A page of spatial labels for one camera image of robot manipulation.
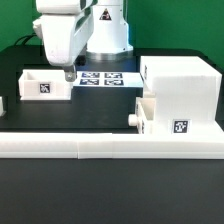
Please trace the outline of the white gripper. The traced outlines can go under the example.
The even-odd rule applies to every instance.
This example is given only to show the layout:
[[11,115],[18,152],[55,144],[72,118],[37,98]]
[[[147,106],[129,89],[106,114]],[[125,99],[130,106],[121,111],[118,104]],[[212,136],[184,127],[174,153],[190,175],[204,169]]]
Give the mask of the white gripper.
[[33,22],[33,29],[43,41],[48,62],[64,67],[65,80],[74,82],[73,63],[93,33],[93,15],[43,14]]

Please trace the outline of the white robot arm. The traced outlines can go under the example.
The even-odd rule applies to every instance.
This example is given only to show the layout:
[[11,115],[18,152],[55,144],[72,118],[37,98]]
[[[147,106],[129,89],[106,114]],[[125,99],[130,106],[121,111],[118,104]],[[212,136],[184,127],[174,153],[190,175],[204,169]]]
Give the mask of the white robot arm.
[[124,18],[127,0],[35,0],[41,16],[33,22],[45,55],[64,70],[65,80],[76,79],[75,61],[83,49],[95,60],[129,55],[129,25]]

